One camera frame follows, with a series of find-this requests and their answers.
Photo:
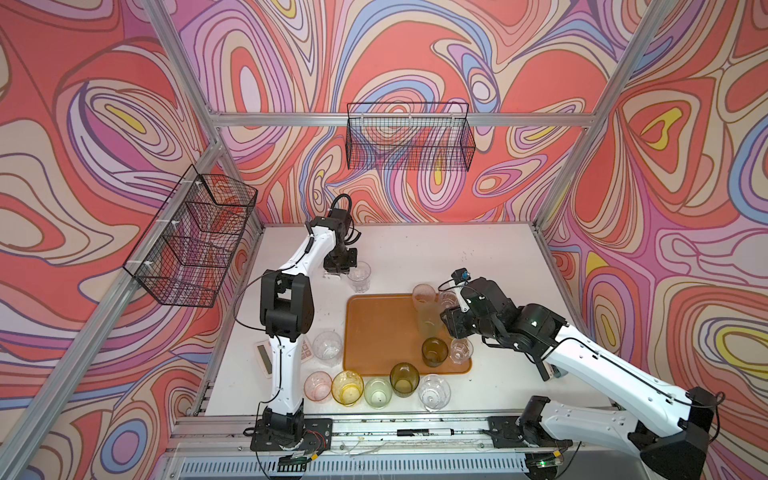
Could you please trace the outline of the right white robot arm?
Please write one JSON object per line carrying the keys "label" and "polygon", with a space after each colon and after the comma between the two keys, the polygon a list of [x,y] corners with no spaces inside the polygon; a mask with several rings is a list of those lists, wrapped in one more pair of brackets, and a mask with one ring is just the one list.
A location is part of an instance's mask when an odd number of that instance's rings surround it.
{"label": "right white robot arm", "polygon": [[533,396],[513,429],[531,447],[585,442],[642,461],[665,479],[697,479],[719,422],[722,395],[684,390],[601,347],[556,312],[536,303],[518,306],[498,284],[455,271],[438,290],[457,298],[440,319],[451,337],[478,335],[490,348],[526,355],[542,379],[549,368],[573,374],[617,403],[615,410],[582,408]]}

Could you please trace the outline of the dark olive glass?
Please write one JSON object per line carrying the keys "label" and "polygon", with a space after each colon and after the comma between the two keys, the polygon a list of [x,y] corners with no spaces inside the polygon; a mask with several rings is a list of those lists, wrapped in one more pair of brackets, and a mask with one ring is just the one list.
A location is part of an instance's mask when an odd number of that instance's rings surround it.
{"label": "dark olive glass", "polygon": [[413,364],[400,362],[392,367],[389,381],[394,394],[406,398],[417,390],[420,383],[420,373]]}

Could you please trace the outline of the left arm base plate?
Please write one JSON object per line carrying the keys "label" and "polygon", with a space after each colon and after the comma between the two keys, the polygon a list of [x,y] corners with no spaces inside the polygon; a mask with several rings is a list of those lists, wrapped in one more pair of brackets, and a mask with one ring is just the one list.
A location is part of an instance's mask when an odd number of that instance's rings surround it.
{"label": "left arm base plate", "polygon": [[322,453],[332,446],[333,420],[304,419],[300,423],[275,425],[259,420],[250,440],[250,450],[262,452]]}

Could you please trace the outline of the frosted pale green tumbler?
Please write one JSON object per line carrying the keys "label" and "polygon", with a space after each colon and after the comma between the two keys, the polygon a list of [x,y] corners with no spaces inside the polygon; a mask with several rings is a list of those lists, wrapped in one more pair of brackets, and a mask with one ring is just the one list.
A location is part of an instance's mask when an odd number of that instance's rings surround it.
{"label": "frosted pale green tumbler", "polygon": [[437,337],[443,323],[440,319],[440,305],[435,301],[417,302],[415,304],[417,312],[417,329],[422,337]]}

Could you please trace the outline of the clear stemmed glass front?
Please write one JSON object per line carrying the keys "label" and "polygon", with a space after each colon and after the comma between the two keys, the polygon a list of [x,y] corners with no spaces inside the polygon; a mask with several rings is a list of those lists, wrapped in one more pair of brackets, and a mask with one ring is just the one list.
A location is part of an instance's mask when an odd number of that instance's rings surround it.
{"label": "clear stemmed glass front", "polygon": [[443,376],[430,374],[420,380],[418,396],[427,411],[438,411],[450,402],[451,388]]}

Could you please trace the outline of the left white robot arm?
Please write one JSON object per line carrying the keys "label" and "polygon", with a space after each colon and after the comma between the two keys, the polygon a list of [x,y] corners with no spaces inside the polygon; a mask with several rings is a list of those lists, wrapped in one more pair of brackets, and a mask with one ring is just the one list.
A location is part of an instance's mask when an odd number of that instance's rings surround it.
{"label": "left white robot arm", "polygon": [[300,440],[305,431],[301,353],[305,335],[315,314],[311,274],[318,268],[332,274],[347,274],[357,265],[352,246],[352,217],[347,209],[330,208],[306,225],[307,235],[295,253],[279,268],[261,278],[260,323],[269,337],[273,366],[273,393],[263,412],[264,429]]}

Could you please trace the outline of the clear ribbed glass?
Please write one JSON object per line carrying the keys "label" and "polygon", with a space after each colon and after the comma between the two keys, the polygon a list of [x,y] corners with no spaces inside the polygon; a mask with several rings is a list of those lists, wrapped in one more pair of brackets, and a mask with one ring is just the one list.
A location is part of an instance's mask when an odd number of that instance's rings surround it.
{"label": "clear ribbed glass", "polygon": [[453,290],[439,292],[437,303],[442,310],[448,310],[460,306],[458,297]]}

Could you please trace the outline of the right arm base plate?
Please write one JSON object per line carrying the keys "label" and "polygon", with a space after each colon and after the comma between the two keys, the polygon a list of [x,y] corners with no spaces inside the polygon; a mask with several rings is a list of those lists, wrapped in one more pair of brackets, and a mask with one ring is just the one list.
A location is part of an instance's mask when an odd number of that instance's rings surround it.
{"label": "right arm base plate", "polygon": [[558,440],[533,420],[521,420],[518,416],[490,416],[485,433],[491,437],[495,448],[554,448],[567,450],[572,440]]}

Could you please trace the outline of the small clear glass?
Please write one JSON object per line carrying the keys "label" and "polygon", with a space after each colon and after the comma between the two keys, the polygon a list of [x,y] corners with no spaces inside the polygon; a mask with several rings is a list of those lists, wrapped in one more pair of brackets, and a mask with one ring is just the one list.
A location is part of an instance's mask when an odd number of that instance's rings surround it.
{"label": "small clear glass", "polygon": [[449,358],[455,365],[469,362],[474,353],[472,342],[468,338],[453,339],[449,346]]}

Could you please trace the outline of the frosted pink tumbler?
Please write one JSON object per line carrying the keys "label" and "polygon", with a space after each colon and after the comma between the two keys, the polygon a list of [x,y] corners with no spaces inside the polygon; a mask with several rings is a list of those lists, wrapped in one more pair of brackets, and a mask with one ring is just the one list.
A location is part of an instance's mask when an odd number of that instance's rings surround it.
{"label": "frosted pink tumbler", "polygon": [[435,289],[431,285],[425,283],[416,285],[411,293],[411,300],[417,311],[434,303],[436,297],[437,293]]}

